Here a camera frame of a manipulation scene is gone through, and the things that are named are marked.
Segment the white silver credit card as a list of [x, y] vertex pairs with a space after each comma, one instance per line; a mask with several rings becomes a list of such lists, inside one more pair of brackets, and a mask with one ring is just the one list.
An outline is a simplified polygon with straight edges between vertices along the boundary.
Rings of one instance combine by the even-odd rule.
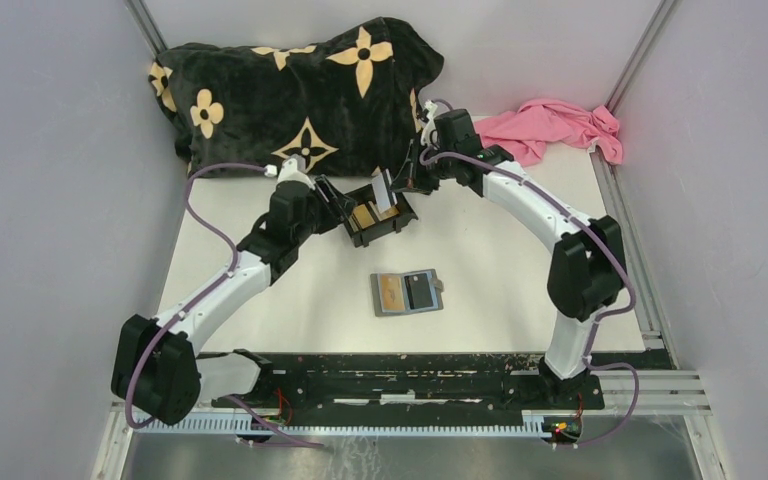
[[392, 189], [392, 177], [385, 169], [378, 172], [371, 181], [375, 204], [379, 211], [389, 210], [397, 205], [397, 197]]

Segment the stack of cards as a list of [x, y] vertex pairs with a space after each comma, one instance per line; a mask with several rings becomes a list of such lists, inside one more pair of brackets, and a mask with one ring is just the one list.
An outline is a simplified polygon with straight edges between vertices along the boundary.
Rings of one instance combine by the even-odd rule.
[[361, 231], [398, 215], [399, 210], [396, 206], [379, 211], [375, 203], [367, 202], [355, 207], [349, 220], [355, 230]]

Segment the black plastic card box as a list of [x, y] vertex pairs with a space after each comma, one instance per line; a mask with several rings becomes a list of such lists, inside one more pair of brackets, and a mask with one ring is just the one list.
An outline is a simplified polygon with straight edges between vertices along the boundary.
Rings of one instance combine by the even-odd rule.
[[396, 193], [396, 203], [389, 209], [379, 207], [371, 185], [347, 193], [355, 202], [345, 230], [356, 248], [368, 247], [373, 241], [389, 234], [400, 233], [410, 222], [419, 219], [402, 193]]

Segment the black credit card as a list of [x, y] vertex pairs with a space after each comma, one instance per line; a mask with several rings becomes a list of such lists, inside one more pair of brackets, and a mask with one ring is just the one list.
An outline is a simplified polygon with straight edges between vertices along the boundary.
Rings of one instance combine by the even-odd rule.
[[410, 311], [427, 310], [436, 306], [436, 293], [428, 272], [408, 274], [404, 280]]

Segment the orange credit card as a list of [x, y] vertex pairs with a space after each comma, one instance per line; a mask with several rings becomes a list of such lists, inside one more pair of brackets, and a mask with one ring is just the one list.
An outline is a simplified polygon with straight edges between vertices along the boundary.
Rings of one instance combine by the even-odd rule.
[[384, 274], [378, 277], [381, 309], [387, 313], [405, 310], [402, 278], [398, 275]]

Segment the grey leather card holder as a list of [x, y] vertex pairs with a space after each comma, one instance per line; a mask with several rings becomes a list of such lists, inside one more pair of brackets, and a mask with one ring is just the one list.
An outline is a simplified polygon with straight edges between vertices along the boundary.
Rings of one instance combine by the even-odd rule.
[[376, 317], [397, 317], [444, 308], [443, 282], [435, 269], [369, 275]]

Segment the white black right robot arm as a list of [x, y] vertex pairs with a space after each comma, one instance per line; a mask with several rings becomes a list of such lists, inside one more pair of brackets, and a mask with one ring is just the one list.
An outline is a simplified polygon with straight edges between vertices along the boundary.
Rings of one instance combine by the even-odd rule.
[[454, 180], [501, 207], [550, 254], [548, 296], [556, 309], [549, 347], [538, 363], [537, 392], [562, 408], [584, 388], [601, 321], [619, 314], [621, 291], [633, 290], [622, 231], [609, 215], [588, 216], [539, 185], [505, 148], [485, 146], [465, 109], [420, 110], [419, 132], [393, 180], [398, 192], [429, 195]]

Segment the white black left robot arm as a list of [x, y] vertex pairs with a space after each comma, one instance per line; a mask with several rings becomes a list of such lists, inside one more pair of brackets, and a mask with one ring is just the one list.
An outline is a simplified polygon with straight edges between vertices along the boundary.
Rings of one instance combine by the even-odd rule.
[[323, 176], [278, 182], [268, 210], [201, 291], [152, 318], [135, 314], [123, 324], [112, 393], [128, 409], [166, 425], [183, 420], [197, 404], [226, 395], [238, 394], [254, 407], [267, 404], [275, 382], [263, 373], [265, 360], [242, 349], [203, 349], [221, 325], [298, 260], [310, 236], [342, 225], [355, 206]]

